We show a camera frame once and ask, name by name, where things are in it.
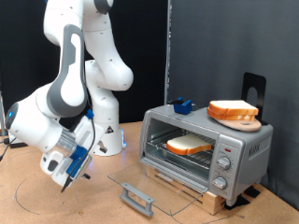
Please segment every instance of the bread slice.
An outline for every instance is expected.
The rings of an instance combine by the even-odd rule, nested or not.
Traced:
[[[167,141],[166,147],[179,155],[194,154],[199,151],[210,150],[211,145],[194,134],[187,134]]]
[[[245,101],[211,101],[209,108],[224,115],[258,115],[259,109]]]
[[[254,120],[255,115],[226,115],[218,114],[212,111],[209,107],[207,108],[207,114],[213,119],[227,119],[227,120]]]

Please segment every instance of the wooden cutting board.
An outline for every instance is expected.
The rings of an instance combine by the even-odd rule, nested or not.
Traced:
[[[256,132],[262,127],[260,121],[255,119],[252,120],[226,120],[226,119],[215,119],[217,122],[230,127],[232,129],[237,129],[243,132]]]

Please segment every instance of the toaster oven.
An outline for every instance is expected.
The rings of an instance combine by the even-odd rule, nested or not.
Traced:
[[[193,133],[212,145],[210,150],[192,155],[178,155],[166,148],[175,137]],[[146,112],[140,136],[140,161],[109,177],[124,187],[122,198],[139,211],[149,214],[153,204],[174,215],[192,203],[180,192],[169,193],[147,175],[147,167],[169,182],[177,180],[200,197],[206,191],[220,195],[229,206],[266,174],[273,128],[264,125],[257,132],[245,133],[225,127],[210,118],[206,108],[181,115],[172,105],[163,105]],[[128,192],[144,200],[144,207],[133,202]]]

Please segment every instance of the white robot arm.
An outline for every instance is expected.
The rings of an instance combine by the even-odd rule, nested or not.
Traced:
[[[112,4],[112,0],[49,0],[44,33],[50,42],[61,48],[59,75],[7,112],[8,131],[43,152],[42,170],[64,188],[83,175],[88,177],[84,172],[96,149],[107,152],[109,144],[103,146],[102,139],[105,139],[106,127],[115,130],[114,135],[109,136],[117,138],[112,145],[121,141],[119,107],[111,90],[128,90],[133,83],[133,73],[114,46],[107,15]],[[86,62],[86,83],[84,39],[95,59]],[[93,100],[94,118],[82,118],[71,133],[59,119],[74,117],[85,108],[86,85]],[[107,155],[113,153],[114,148],[108,149]]]

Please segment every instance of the blue object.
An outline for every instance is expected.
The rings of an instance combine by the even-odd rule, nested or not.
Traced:
[[[81,158],[84,158],[87,151],[88,150],[85,147],[77,146],[74,153],[70,156],[70,159],[72,159],[73,161],[70,164],[70,166],[68,167],[68,169],[66,170],[67,174],[70,174],[72,172],[73,168],[77,165],[77,163],[81,160]],[[85,161],[85,158],[75,168],[73,174],[71,175],[72,178],[74,178],[76,176],[78,169],[80,169],[82,163]]]
[[[192,100],[185,101],[183,104],[174,104],[175,112],[183,115],[188,115],[192,111]]]
[[[121,129],[121,140],[122,140],[122,148],[126,148],[126,147],[127,147],[127,144],[124,142],[123,129]]]
[[[89,109],[89,110],[87,111],[86,117],[87,117],[88,119],[92,119],[92,118],[93,118],[93,111],[92,111],[91,109]]]

